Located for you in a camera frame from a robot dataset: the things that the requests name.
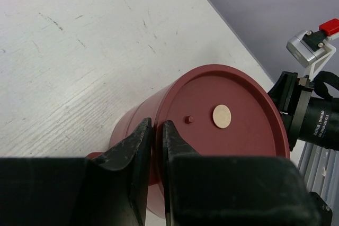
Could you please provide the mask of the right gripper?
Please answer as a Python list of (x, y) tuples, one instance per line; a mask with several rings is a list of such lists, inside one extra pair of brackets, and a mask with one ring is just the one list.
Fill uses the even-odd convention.
[(297, 73), (284, 71), (267, 93), (282, 118), (290, 151), (299, 138), (312, 92), (309, 76), (299, 77)]

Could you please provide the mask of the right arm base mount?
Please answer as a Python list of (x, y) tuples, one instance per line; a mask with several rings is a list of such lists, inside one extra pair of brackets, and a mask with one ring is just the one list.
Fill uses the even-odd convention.
[(331, 226), (333, 212), (327, 203), (320, 197), (316, 192), (309, 192), (311, 198), (313, 199), (314, 204), (317, 207), (318, 213), (321, 217), (322, 226)]

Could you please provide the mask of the dark red lid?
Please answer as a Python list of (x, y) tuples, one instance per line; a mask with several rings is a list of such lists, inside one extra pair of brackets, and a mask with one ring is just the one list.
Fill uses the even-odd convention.
[(194, 68), (152, 96), (155, 144), (149, 183), (160, 179), (162, 124), (203, 155), (289, 158), (287, 135), (267, 92), (250, 76), (225, 65)]

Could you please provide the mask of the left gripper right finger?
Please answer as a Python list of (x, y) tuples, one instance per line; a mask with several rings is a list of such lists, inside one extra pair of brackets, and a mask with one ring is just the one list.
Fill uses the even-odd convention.
[(167, 225), (321, 225), (296, 166), (283, 157), (203, 156), (163, 124)]

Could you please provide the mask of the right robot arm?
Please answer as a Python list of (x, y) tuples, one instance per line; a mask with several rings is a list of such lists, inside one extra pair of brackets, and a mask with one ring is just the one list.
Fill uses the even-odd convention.
[(292, 151), (297, 140), (338, 151), (338, 76), (320, 71), (313, 80), (284, 71), (268, 95), (280, 112)]

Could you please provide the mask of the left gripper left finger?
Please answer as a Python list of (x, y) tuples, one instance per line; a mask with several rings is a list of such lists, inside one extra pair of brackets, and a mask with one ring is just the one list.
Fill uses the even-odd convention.
[(94, 158), (1, 159), (1, 225), (144, 225), (151, 119)]

